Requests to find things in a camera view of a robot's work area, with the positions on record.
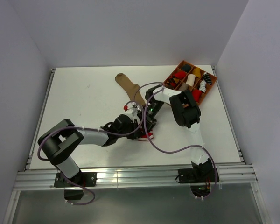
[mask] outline black object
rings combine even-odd
[[[145,94],[145,99],[148,100],[153,95],[154,90],[161,87],[161,86],[162,85],[157,85],[157,86],[147,90],[147,92]],[[154,97],[151,98],[150,105],[148,105],[147,113],[145,114],[145,116],[146,116],[146,127],[147,127],[148,132],[150,132],[153,129],[153,127],[156,125],[157,120],[154,117],[157,115],[157,113],[159,112],[159,110],[162,108],[163,105],[164,105],[164,102],[158,101]],[[141,112],[138,113],[138,117],[140,119],[142,119],[142,113]]]
[[[70,179],[72,182],[79,184],[80,186],[85,187],[95,187],[97,182],[97,173],[96,172],[81,172],[75,175]],[[55,188],[66,188],[72,187],[70,183],[67,183],[61,173],[57,173],[54,182]],[[81,200],[84,195],[83,190],[64,190],[63,196],[65,200]]]
[[[52,132],[69,126],[74,126],[71,120],[64,119],[60,121],[56,126],[51,128],[38,139],[38,145],[40,145],[42,141]],[[59,138],[60,136],[64,137],[65,140],[61,141]],[[51,164],[55,166],[64,162],[83,140],[83,138],[83,135],[76,129],[63,130],[51,136],[43,145],[42,150]]]
[[[185,72],[189,72],[191,71],[192,67],[189,66],[188,64],[185,64],[184,66],[182,66],[182,70],[185,71]]]
[[[210,193],[210,186],[208,184],[191,186],[191,191],[197,197],[205,197]]]
[[[210,182],[215,181],[215,171],[212,166],[211,160],[208,159],[204,164],[196,165],[192,163],[193,168],[179,169],[178,178],[179,183],[205,183],[210,179]]]
[[[114,122],[109,122],[105,126],[101,127],[105,131],[117,133],[117,134],[125,134],[130,133],[138,127],[138,121],[132,121],[128,116],[121,114],[117,117]],[[142,136],[143,133],[140,129],[136,132],[125,136],[127,139],[137,139]],[[114,134],[108,134],[108,140],[103,146],[109,146],[114,144],[117,139],[122,138],[123,136],[117,136]]]
[[[204,79],[204,81],[205,81],[207,84],[212,85],[212,82],[211,82],[211,79],[210,79],[210,75],[209,75],[208,73],[205,73],[205,74],[203,75],[203,79]]]
[[[85,187],[95,187],[97,182],[97,173],[96,172],[82,172],[83,178],[79,183],[81,186]],[[54,182],[55,188],[68,188],[72,187],[70,183],[67,183],[61,173],[57,173]]]
[[[169,98],[175,121],[179,126],[191,128],[194,123],[200,122],[201,111],[190,90]]]

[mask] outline red object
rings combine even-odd
[[[199,98],[201,96],[201,91],[200,90],[193,90],[192,94],[193,94],[193,97],[194,97],[195,101],[198,102]]]
[[[153,134],[153,130],[151,130],[149,133],[148,133],[148,136],[150,139],[153,139],[154,138],[154,134]],[[147,141],[148,140],[148,137],[146,134],[142,135],[140,138],[138,138],[138,141]]]
[[[184,71],[179,71],[174,74],[175,77],[177,77],[179,80],[183,80],[186,77],[186,73]]]

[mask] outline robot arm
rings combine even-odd
[[[150,100],[147,113],[144,115],[146,116],[147,130],[150,131],[156,125],[157,120],[154,117],[163,104],[167,103],[172,107],[177,124],[187,129],[189,140],[194,142],[195,145],[202,145],[203,140],[199,124],[201,112],[192,93],[189,90],[175,91],[159,85],[146,92],[146,100],[161,89],[162,92],[156,94]],[[79,128],[78,130],[66,129],[66,127],[74,126],[74,124],[69,119],[65,119],[41,136],[38,144],[42,144],[42,150],[52,165],[61,170],[69,180],[81,185],[85,179],[80,168],[70,156],[74,149],[79,144],[109,146],[121,137],[137,139],[144,134],[140,129],[133,132],[139,126],[141,120],[142,112],[135,105],[129,109],[126,108],[126,111],[119,115],[114,122],[109,122],[101,127],[104,132],[97,131],[97,129],[93,129],[92,131],[84,130],[83,128]],[[64,130],[51,135],[43,143],[50,134],[62,128]],[[201,147],[192,148],[190,160],[195,171],[191,173],[188,179],[200,180],[206,173],[212,170],[212,163]]]

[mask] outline red and white object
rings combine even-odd
[[[154,138],[154,134],[153,134],[153,130],[151,130],[149,133],[148,133],[148,136],[150,139],[153,139]],[[138,141],[148,141],[148,137],[146,134],[142,135],[140,138],[138,138]]]

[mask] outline white tabletop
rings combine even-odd
[[[133,83],[141,86],[150,82],[163,82],[175,67],[57,68],[37,139],[65,118],[70,119],[75,125],[94,128],[114,121],[124,112],[123,105],[129,100],[125,91],[114,80],[118,73],[126,74]],[[199,67],[213,74],[211,66]],[[144,87],[140,91],[142,96],[148,88]],[[217,84],[201,103],[200,109],[203,141],[214,161],[240,162]],[[187,138],[184,128],[176,124],[169,105],[161,108],[156,119],[158,122],[153,130],[153,141],[159,148],[174,151],[189,143],[195,144]],[[30,169],[53,168],[49,162],[37,158],[37,149],[36,144]],[[163,154],[153,148],[148,141],[121,138],[108,147],[80,145],[71,156],[81,168],[108,168],[190,164],[189,155],[189,150]]]

